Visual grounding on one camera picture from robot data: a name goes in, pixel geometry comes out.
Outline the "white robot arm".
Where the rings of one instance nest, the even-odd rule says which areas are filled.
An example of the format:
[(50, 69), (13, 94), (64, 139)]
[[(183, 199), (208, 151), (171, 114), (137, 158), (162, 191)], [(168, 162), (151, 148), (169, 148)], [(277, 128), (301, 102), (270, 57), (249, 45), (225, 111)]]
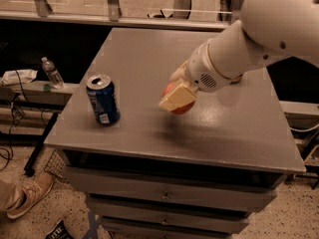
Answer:
[(319, 65), (319, 0), (244, 0), (239, 19), (205, 41), (170, 76), (159, 106), (169, 112), (193, 104), (244, 73), (287, 57)]

